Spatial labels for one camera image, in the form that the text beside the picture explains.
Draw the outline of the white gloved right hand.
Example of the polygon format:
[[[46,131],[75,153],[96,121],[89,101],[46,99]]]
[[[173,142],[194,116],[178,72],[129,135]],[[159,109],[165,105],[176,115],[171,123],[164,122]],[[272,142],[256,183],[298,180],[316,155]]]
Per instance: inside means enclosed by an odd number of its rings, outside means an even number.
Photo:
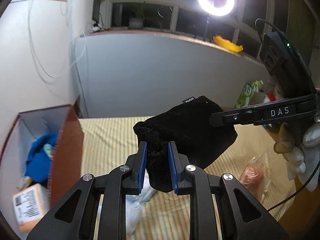
[[[319,123],[310,126],[302,136],[301,145],[297,145],[293,129],[281,124],[278,137],[274,143],[274,152],[281,154],[286,161],[288,180],[298,178],[312,192],[318,184],[319,169]]]

